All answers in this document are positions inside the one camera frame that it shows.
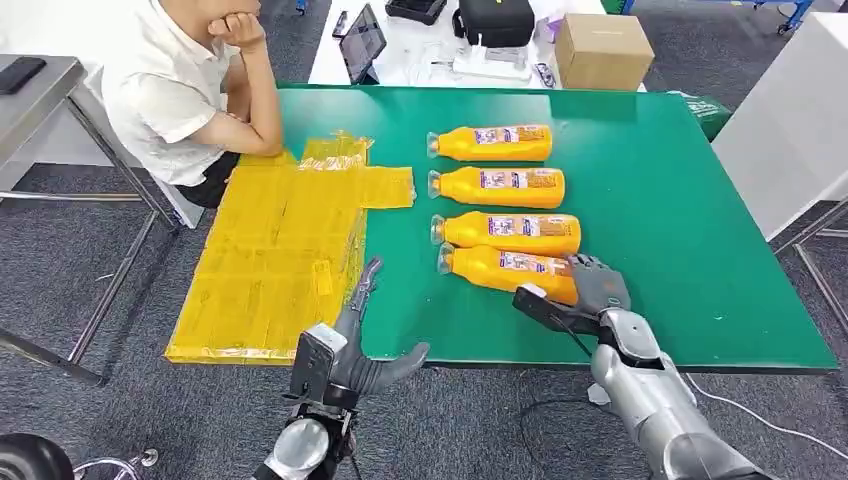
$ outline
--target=man's arm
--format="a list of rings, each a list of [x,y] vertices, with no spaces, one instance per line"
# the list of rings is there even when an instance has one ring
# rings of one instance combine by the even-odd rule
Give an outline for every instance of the man's arm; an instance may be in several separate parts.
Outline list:
[[[212,22],[209,33],[241,48],[250,89],[250,121],[241,121],[218,112],[209,123],[191,135],[191,140],[206,145],[222,145],[237,153],[280,153],[283,121],[274,73],[268,59],[265,31],[255,15],[240,13]]]
[[[227,113],[239,120],[250,120],[250,83],[247,81],[247,70],[241,53],[230,60],[230,68],[224,77],[224,88],[227,92]]]

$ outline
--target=yellow plastic wrap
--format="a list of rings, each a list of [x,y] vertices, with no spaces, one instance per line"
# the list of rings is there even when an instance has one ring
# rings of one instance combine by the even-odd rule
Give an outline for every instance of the yellow plastic wrap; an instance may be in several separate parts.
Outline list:
[[[340,134],[242,156],[165,356],[175,363],[290,365],[300,332],[332,325],[359,278],[365,208],[409,207],[409,168],[367,167],[370,140]]]

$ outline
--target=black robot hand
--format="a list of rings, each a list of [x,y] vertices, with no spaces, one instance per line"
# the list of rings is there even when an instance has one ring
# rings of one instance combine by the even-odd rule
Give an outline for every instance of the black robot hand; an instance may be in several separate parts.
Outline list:
[[[374,277],[383,265],[374,257],[365,266],[350,302],[342,308],[334,327],[347,339],[330,372],[330,381],[360,395],[377,392],[386,385],[412,375],[421,368],[430,345],[419,343],[406,355],[390,362],[376,362],[362,353],[362,317],[368,297],[376,288]]]

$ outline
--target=gray carpet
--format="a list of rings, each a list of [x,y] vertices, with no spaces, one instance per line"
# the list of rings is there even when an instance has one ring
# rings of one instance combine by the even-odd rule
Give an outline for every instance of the gray carpet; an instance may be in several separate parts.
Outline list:
[[[278,79],[305,81],[328,2],[313,1],[303,18],[294,16],[292,4],[266,0],[262,21],[272,39]],[[766,37],[769,47],[742,40],[747,38],[739,32],[744,28],[731,17],[747,17],[746,10],[708,6],[687,3],[684,10],[672,2],[639,0],[635,12],[657,50],[656,79],[667,88],[712,94],[735,105],[770,61],[759,55],[773,57],[779,45]],[[762,14],[771,14],[765,22],[771,27],[764,32],[780,22],[773,11],[757,12]],[[687,41],[660,40],[658,35],[671,35],[683,21]],[[715,29],[736,36],[726,42]],[[686,60],[695,57],[705,61]],[[722,61],[707,62],[710,58]],[[36,166],[18,188],[127,190],[112,170],[56,165]],[[0,325],[67,352],[108,282],[97,278],[114,270],[144,214],[138,205],[0,204]],[[147,471],[148,479],[248,478],[286,418],[282,395],[288,369],[172,365],[161,357],[211,222],[207,215],[198,230],[176,238],[155,228],[84,360],[112,374],[106,387],[87,387],[0,352],[0,431],[50,437],[74,461],[129,456],[154,446],[162,459]],[[810,249],[848,303],[843,260],[848,243],[815,240]],[[848,337],[799,259],[791,253],[780,259],[844,365]],[[844,373],[696,378],[709,391],[742,401],[782,426],[848,449]],[[644,456],[618,421],[583,404],[556,404],[528,415],[532,457],[525,448],[521,408],[535,400],[580,397],[590,383],[586,372],[423,370],[361,402],[357,456],[362,474],[375,480],[647,478]],[[781,478],[848,478],[848,463],[820,447],[772,432],[731,407],[700,400],[725,439]],[[353,478],[347,465],[339,478]]]

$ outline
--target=bottle label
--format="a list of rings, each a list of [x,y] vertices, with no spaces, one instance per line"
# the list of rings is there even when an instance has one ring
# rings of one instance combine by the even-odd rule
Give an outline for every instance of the bottle label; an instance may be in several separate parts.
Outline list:
[[[474,140],[478,145],[532,142],[544,138],[545,131],[542,125],[516,125],[514,127],[474,129]]]
[[[481,188],[553,188],[556,170],[535,168],[522,170],[480,170]]]
[[[537,257],[524,253],[501,252],[500,266],[508,270],[547,273],[563,277],[571,273],[568,262],[561,258]]]
[[[489,235],[564,237],[570,233],[565,215],[490,215]]]

